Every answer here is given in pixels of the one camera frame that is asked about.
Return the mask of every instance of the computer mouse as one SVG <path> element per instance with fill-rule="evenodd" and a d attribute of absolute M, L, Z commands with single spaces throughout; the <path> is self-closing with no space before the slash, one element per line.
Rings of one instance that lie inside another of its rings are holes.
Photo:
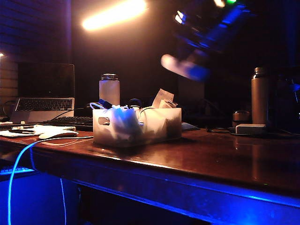
<path fill-rule="evenodd" d="M 43 133 L 38 137 L 39 139 L 49 139 L 49 138 L 58 138 L 58 137 L 74 137 L 77 135 L 78 132 L 73 130 L 55 130 L 55 131 Z"/>

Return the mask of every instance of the metal water bottle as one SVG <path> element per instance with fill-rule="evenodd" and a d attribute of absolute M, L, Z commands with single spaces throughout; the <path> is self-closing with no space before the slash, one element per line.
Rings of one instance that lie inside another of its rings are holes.
<path fill-rule="evenodd" d="M 251 79 L 252 123 L 268 124 L 269 111 L 269 79 L 264 68 L 254 69 Z"/>
<path fill-rule="evenodd" d="M 103 74 L 99 81 L 99 98 L 120 105 L 120 82 L 116 74 Z"/>

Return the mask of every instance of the plastic storage bin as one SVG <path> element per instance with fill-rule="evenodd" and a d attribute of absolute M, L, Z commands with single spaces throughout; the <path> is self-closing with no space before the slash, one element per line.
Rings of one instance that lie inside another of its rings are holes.
<path fill-rule="evenodd" d="M 95 143 L 114 147 L 180 138 L 181 109 L 94 109 L 93 131 Z"/>

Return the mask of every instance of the desk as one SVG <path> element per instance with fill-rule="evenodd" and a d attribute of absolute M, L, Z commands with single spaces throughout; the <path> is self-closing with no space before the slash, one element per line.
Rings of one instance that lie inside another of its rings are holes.
<path fill-rule="evenodd" d="M 0 158 L 14 161 L 36 140 L 0 138 Z M 200 130 L 129 149 L 100 146 L 92 139 L 51 143 L 58 145 L 39 143 L 21 164 L 214 224 L 300 221 L 300 139 Z"/>

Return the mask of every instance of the keyboard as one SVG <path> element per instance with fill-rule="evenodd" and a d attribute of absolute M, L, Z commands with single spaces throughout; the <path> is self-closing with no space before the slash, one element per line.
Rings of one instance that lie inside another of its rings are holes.
<path fill-rule="evenodd" d="M 33 126 L 37 123 L 2 123 L 0 124 L 0 131 L 1 130 L 9 130 L 12 127 L 20 127 L 20 126 Z"/>
<path fill-rule="evenodd" d="M 47 120 L 39 124 L 53 126 L 74 126 L 76 130 L 93 131 L 93 118 L 86 116 L 63 116 L 53 120 Z"/>
<path fill-rule="evenodd" d="M 26 172 L 33 172 L 34 170 L 23 167 L 17 166 L 15 169 L 15 173 L 26 173 Z M 1 168 L 0 175 L 10 175 L 13 172 L 13 166 L 5 166 Z"/>
<path fill-rule="evenodd" d="M 17 111 L 66 111 L 72 109 L 72 99 L 21 98 Z"/>

